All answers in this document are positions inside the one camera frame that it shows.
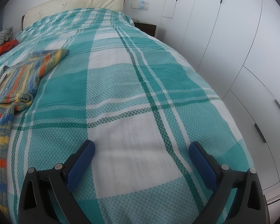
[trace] nightstand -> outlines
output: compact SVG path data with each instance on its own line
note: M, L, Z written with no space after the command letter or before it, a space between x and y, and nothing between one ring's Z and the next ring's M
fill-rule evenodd
M144 33L147 33L152 37L155 36L155 30L157 29L157 25L144 22L134 22L134 25L136 28L140 29Z

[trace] fabric texture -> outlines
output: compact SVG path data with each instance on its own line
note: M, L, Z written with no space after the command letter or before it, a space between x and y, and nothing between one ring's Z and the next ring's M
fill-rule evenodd
M8 29L2 30L0 32L0 46L3 45L13 34L13 28L10 27Z
M0 72L0 209L6 215L6 158L14 111L32 104L40 79L67 53L66 49L38 51L12 67L4 66Z
M10 51L11 49L15 48L19 44L19 41L14 39L10 42L6 42L5 44L0 46L0 56L4 53Z
M69 10L37 21L17 39L0 57L0 70L36 48L68 48L69 54L13 119L7 156L13 223L28 168L63 163L86 139L96 152L72 194L93 224L192 223L212 194L188 156L193 141L220 164L253 167L216 93L178 52L123 13Z

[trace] striped cloth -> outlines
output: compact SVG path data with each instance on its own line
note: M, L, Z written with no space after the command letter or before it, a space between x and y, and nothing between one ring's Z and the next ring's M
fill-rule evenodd
M40 79L67 53L67 49L38 51L12 67L4 66L0 72L0 209L6 215L6 158L14 111L32 104Z
M13 28L4 29L0 32L0 46L3 45L13 34Z
M86 139L96 153L72 194L93 224L192 223L211 196L187 154L192 141L232 169L253 167L216 93L178 52L123 13L64 11L17 39L0 57L0 70L31 50L69 53L43 77L33 104L14 116L7 156L13 223L28 168L50 169Z

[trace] orange cloth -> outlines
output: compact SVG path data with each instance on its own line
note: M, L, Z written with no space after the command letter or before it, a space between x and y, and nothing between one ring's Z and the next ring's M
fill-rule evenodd
M12 40L10 42L6 42L5 44L1 45L0 56L10 51L12 48L15 48L18 44L20 44L18 40Z

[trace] wardrobe door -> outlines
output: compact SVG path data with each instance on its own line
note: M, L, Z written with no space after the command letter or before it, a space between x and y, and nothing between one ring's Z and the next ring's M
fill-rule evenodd
M275 0L263 0L258 30L244 66L280 104L280 6Z
M223 98L243 66L256 34L262 0L222 0L197 72Z
M158 39L178 52L187 30L193 4L194 0L177 0L172 18L164 17L168 16L166 10L163 13Z
M230 88L258 126L272 153L280 180L280 108L268 89L245 67Z
M255 129L253 118L231 91L228 91L223 102L234 118L234 121L245 140L246 146L253 159L254 167L258 174L262 189L269 188L279 182L272 154L268 145L263 143Z
M203 54L208 46L221 0L195 0L181 55L197 71Z

